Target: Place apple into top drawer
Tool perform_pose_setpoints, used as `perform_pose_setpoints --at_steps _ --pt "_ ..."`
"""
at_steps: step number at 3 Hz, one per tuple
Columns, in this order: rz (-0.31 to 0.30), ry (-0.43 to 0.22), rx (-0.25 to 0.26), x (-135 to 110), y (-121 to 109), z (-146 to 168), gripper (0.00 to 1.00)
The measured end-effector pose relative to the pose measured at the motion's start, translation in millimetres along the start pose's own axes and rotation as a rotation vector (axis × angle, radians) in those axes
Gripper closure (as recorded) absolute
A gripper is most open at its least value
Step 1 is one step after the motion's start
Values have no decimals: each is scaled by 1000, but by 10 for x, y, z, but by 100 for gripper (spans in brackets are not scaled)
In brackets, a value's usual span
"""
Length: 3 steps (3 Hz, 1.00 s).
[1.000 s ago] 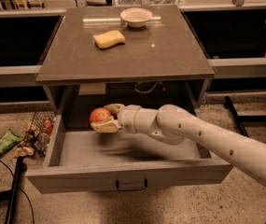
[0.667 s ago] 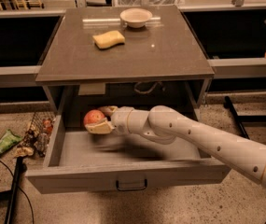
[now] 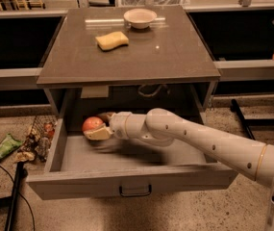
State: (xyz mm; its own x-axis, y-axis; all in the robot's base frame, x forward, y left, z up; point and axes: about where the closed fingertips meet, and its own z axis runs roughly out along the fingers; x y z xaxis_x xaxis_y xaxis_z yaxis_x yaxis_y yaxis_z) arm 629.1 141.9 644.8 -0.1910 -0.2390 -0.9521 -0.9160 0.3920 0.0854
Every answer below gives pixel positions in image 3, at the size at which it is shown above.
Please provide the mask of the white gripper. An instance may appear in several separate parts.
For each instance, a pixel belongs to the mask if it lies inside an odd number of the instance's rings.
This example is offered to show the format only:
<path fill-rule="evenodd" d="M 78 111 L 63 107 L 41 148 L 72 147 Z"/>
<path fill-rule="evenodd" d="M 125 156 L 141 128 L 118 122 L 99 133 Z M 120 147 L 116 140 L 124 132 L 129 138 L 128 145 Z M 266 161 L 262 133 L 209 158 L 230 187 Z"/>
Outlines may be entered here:
<path fill-rule="evenodd" d="M 126 132 L 126 121 L 130 115 L 130 112 L 100 113 L 97 117 L 101 118 L 104 122 L 108 122 L 111 129 L 105 123 L 95 127 L 87 125 L 83 127 L 83 133 L 91 141 L 108 140 L 112 134 L 118 139 L 127 140 L 129 137 Z"/>

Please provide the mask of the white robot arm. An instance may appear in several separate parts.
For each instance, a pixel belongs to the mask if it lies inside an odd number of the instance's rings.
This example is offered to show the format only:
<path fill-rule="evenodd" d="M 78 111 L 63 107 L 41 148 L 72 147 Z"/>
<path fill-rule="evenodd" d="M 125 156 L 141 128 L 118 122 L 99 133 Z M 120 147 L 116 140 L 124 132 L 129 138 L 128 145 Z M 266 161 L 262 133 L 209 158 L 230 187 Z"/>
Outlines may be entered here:
<path fill-rule="evenodd" d="M 271 189 L 264 231 L 274 231 L 274 145 L 216 130 L 160 108 L 145 115 L 110 112 L 91 116 L 82 131 L 91 141 L 138 139 L 162 145 L 179 140 L 199 149 Z"/>

